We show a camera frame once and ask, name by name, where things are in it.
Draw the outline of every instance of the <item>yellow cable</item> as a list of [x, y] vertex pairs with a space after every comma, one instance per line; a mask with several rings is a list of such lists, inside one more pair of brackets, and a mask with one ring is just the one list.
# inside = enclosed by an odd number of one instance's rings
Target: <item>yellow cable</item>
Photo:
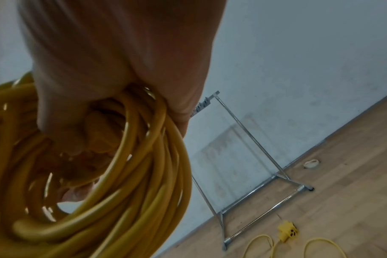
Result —
[[[282, 228], [285, 228], [287, 231], [283, 232], [281, 231]], [[282, 240], [280, 242], [283, 243], [283, 241], [286, 241], [288, 238], [294, 238], [295, 235], [291, 235], [291, 233], [293, 231], [290, 231], [292, 228], [294, 228], [295, 231], [297, 231], [297, 229], [295, 228], [294, 224], [291, 223], [291, 222], [288, 222], [288, 221], [285, 221], [284, 224], [280, 225], [279, 226], [279, 231], [281, 233], [281, 236], [282, 234], [284, 233], [285, 235], [287, 235], [288, 237], [284, 237], [284, 238], [281, 238]], [[248, 252], [249, 250], [249, 247], [250, 245], [256, 240], [256, 239], [259, 239], [259, 238], [267, 238], [268, 240], [268, 243], [270, 245], [270, 256], [269, 258], [274, 258], [274, 252], [276, 250], [276, 247], [278, 244], [274, 244], [274, 241], [273, 239], [269, 236], [269, 235], [258, 235], [256, 236], [255, 238], [253, 238], [249, 243], [248, 245], [246, 246], [245, 248], [245, 251], [243, 252], [243, 255], [241, 258], [245, 258], [246, 257], [246, 253]], [[341, 249], [341, 247], [339, 245], [337, 245], [335, 242], [329, 240], [329, 239], [326, 239], [326, 238], [313, 238], [313, 239], [310, 239], [308, 240], [305, 245], [304, 245], [304, 250], [303, 250], [303, 257], [305, 258], [305, 253], [306, 253], [306, 250], [307, 250], [307, 247], [312, 243], [312, 242], [315, 242], [315, 241], [324, 241], [324, 242], [328, 242], [332, 245], [334, 245], [338, 251], [342, 254], [342, 257], [343, 258], [347, 258], [347, 255], [345, 254], [345, 252]]]
[[[85, 119], [88, 150], [117, 150], [106, 170], [66, 178], [37, 171], [53, 150], [36, 128], [30, 73], [0, 85], [0, 258], [148, 258], [182, 219], [191, 168], [165, 100], [127, 88]], [[72, 213], [57, 206], [61, 186], [100, 183]]]

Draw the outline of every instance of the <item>coiled cord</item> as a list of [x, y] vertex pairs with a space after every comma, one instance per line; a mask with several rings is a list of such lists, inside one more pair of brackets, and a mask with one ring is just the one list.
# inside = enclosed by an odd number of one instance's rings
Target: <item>coiled cord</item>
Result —
[[[0, 258], [148, 258], [184, 215], [191, 168], [164, 99], [128, 87], [97, 103], [85, 119], [87, 149], [117, 150], [110, 165], [65, 178], [36, 170], [53, 148], [36, 127], [30, 73], [0, 85]], [[72, 213], [57, 206], [57, 189], [99, 184]]]

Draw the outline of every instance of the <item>cable coil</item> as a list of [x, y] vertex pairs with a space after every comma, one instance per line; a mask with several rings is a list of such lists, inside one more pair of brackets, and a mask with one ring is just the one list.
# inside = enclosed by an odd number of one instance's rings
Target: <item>cable coil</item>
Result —
[[[78, 177], [37, 170], [51, 140], [36, 127], [30, 73], [0, 85], [0, 258], [148, 258], [184, 215], [191, 168], [182, 137], [154, 91], [127, 87], [85, 119], [87, 149], [117, 150], [102, 170]], [[99, 184], [71, 214], [57, 190]]]

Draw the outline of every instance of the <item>skin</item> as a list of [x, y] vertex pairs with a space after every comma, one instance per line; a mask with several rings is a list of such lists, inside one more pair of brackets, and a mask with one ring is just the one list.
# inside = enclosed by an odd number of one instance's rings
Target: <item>skin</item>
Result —
[[[91, 103], [136, 83], [154, 87], [167, 100], [185, 135], [224, 7], [225, 0], [18, 1], [34, 61], [39, 129], [78, 155]], [[63, 200], [83, 199], [89, 188], [80, 189], [80, 197], [66, 191]]]

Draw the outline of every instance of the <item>chrome rack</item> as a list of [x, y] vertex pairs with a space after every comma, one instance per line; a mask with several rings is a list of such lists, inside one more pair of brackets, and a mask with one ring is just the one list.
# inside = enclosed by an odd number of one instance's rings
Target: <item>chrome rack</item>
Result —
[[[209, 106], [211, 104], [211, 99], [215, 98], [225, 108], [225, 110], [230, 114], [230, 116], [233, 117], [233, 119], [243, 129], [243, 131], [253, 140], [253, 142], [257, 145], [257, 147], [259, 147], [259, 149], [269, 158], [269, 160], [278, 169], [278, 172], [276, 172], [270, 178], [268, 178], [267, 180], [264, 180], [261, 184], [256, 186], [249, 193], [245, 194], [244, 196], [239, 198], [237, 201], [235, 201], [231, 205], [227, 206], [226, 208], [222, 209], [218, 213], [215, 211], [215, 209], [213, 208], [213, 206], [209, 202], [209, 199], [206, 197], [205, 193], [203, 192], [202, 188], [199, 186], [198, 182], [196, 181], [196, 179], [192, 175], [192, 180], [193, 180], [194, 184], [196, 185], [196, 187], [198, 188], [200, 194], [202, 195], [202, 198], [205, 200], [205, 202], [208, 205], [209, 209], [211, 210], [213, 216], [219, 221], [219, 224], [220, 224], [220, 226], [222, 228], [222, 240], [223, 240], [222, 250], [226, 251], [228, 249], [228, 245], [230, 243], [232, 243], [233, 240], [235, 240], [243, 232], [247, 231], [257, 221], [261, 220], [262, 218], [264, 218], [267, 215], [269, 215], [271, 212], [273, 212], [276, 209], [278, 209], [280, 206], [282, 206], [284, 203], [288, 202], [290, 199], [292, 199], [298, 193], [301, 193], [301, 192], [306, 191], [306, 190], [314, 191], [314, 188], [312, 186], [309, 186], [309, 185], [306, 185], [306, 184], [303, 184], [303, 183], [300, 183], [300, 182], [297, 182], [297, 181], [294, 181], [294, 180], [290, 179], [290, 177], [285, 173], [283, 168], [273, 159], [272, 156], [270, 156], [270, 154], [263, 148], [263, 146], [256, 140], [256, 138], [254, 138], [254, 136], [249, 132], [249, 130], [247, 130], [247, 128], [240, 122], [240, 120], [233, 114], [233, 112], [225, 105], [225, 103], [223, 103], [223, 101], [218, 96], [219, 94], [220, 94], [220, 92], [217, 91], [214, 94], [212, 94], [210, 97], [205, 98], [205, 100], [203, 102], [200, 102], [196, 106], [196, 108], [193, 111], [191, 117], [195, 116], [200, 111], [202, 111], [205, 107]], [[250, 222], [249, 224], [244, 226], [242, 229], [240, 229], [239, 231], [237, 231], [233, 235], [226, 237], [225, 236], [225, 231], [226, 231], [225, 230], [225, 223], [223, 221], [224, 215], [226, 213], [228, 213], [230, 210], [232, 210], [233, 208], [235, 208], [236, 206], [238, 206], [239, 204], [241, 204], [242, 202], [244, 202], [245, 200], [247, 200], [249, 197], [251, 197], [253, 194], [258, 192], [260, 189], [262, 189], [265, 186], [267, 186], [269, 183], [271, 183], [275, 179], [280, 179], [280, 180], [283, 180], [283, 181], [285, 181], [287, 183], [294, 184], [295, 186], [297, 186], [297, 189], [295, 189], [289, 196], [287, 196], [286, 198], [282, 199], [277, 204], [272, 206], [269, 210], [267, 210], [266, 212], [261, 214], [259, 217], [254, 219], [252, 222]]]

